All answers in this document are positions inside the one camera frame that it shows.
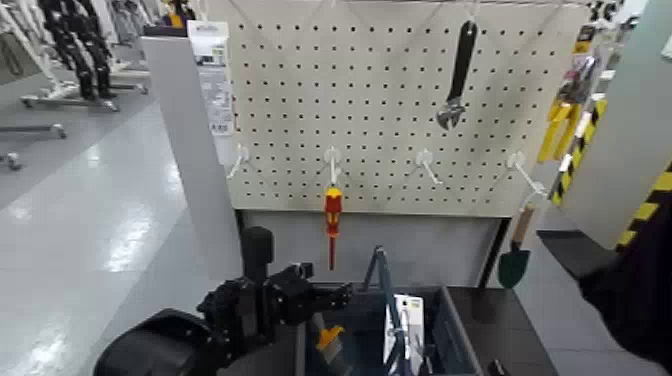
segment glossy floor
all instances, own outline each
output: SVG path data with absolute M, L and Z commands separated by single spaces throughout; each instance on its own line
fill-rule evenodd
M 0 174 L 0 375 L 88 376 L 112 338 L 163 307 L 193 310 L 218 282 L 192 252 L 157 104 L 120 100 L 119 114 L 3 110 L 75 125 L 63 142 L 26 139 L 26 169 Z M 560 375 L 665 374 L 623 352 L 541 242 L 526 242 L 517 292 Z

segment metal peg hook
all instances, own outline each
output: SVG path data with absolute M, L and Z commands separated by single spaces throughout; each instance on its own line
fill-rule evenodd
M 546 196 L 546 188 L 541 182 L 538 181 L 533 181 L 532 178 L 530 178 L 530 175 L 523 169 L 523 164 L 525 163 L 525 154 L 522 152 L 516 152 L 511 154 L 509 156 L 509 159 L 506 161 L 506 167 L 510 170 L 516 169 L 518 172 L 523 175 L 523 178 L 527 182 L 527 184 L 532 188 L 532 193 L 530 193 L 525 200 L 523 201 L 523 205 L 520 207 L 520 211 L 522 212 L 525 209 L 525 206 L 534 198 L 534 196 L 539 195 L 539 196 Z
M 341 161 L 341 152 L 335 147 L 330 146 L 329 149 L 324 152 L 324 161 L 329 163 L 331 185 L 336 185 L 336 183 L 338 183 L 338 175 L 341 174 L 341 168 L 336 167 L 336 164 Z
M 240 169 L 240 165 L 243 164 L 243 162 L 248 162 L 250 160 L 250 150 L 241 145 L 238 144 L 238 157 L 236 158 L 236 163 L 234 163 L 233 168 L 231 168 L 231 171 L 229 171 L 229 174 L 226 175 L 227 179 L 233 178 L 234 175 L 238 172 Z
M 425 149 L 423 151 L 419 151 L 418 154 L 415 157 L 415 164 L 418 167 L 424 167 L 425 170 L 427 170 L 427 174 L 429 177 L 432 179 L 434 184 L 443 184 L 441 180 L 439 180 L 432 169 L 429 167 L 429 165 L 434 161 L 434 156 L 432 155 L 432 152 Z

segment screwdriver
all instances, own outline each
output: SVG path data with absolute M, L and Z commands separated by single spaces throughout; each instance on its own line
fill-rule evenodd
M 324 195 L 324 212 L 327 214 L 327 237 L 329 237 L 329 270 L 334 270 L 336 262 L 336 237 L 338 236 L 338 223 L 343 207 L 341 198 L 343 193 L 340 189 L 332 186 Z

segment white pegboard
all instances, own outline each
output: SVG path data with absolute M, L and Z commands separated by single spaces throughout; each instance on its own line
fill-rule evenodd
M 536 155 L 546 113 L 587 17 L 578 4 L 482 3 L 457 128 L 434 120 L 472 3 L 226 0 L 237 142 L 236 208 L 322 211 L 342 153 L 344 211 L 511 216 L 527 185 L 506 169 Z M 435 185 L 415 165 L 433 153 Z M 530 168 L 534 158 L 528 158 Z

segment hazard stripe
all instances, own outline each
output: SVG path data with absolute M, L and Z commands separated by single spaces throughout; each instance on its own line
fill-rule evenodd
M 572 184 L 572 178 L 574 177 L 574 173 L 578 169 L 579 164 L 581 164 L 581 160 L 583 159 L 583 155 L 586 152 L 586 148 L 588 147 L 588 145 L 590 145 L 590 143 L 593 140 L 595 131 L 597 130 L 597 124 L 602 118 L 602 115 L 604 114 L 606 108 L 607 108 L 606 99 L 601 99 L 597 101 L 595 103 L 595 108 L 590 114 L 588 124 L 586 124 L 585 127 L 581 127 L 581 125 L 579 125 L 578 127 L 579 131 L 577 132 L 577 135 L 574 138 L 572 147 L 567 153 L 571 157 L 569 165 L 567 166 L 567 171 L 560 172 L 560 176 L 557 179 L 555 189 L 550 194 L 551 201 L 555 205 L 559 206 L 560 204 L 562 204 L 562 199 L 565 193 L 567 193 L 567 190 L 569 189 L 570 185 Z
M 635 211 L 632 222 L 618 239 L 616 251 L 627 251 L 637 238 L 637 234 L 642 232 L 655 217 L 658 208 L 670 199 L 672 199 L 672 162 L 667 166 L 665 172 L 656 179 L 646 201 Z

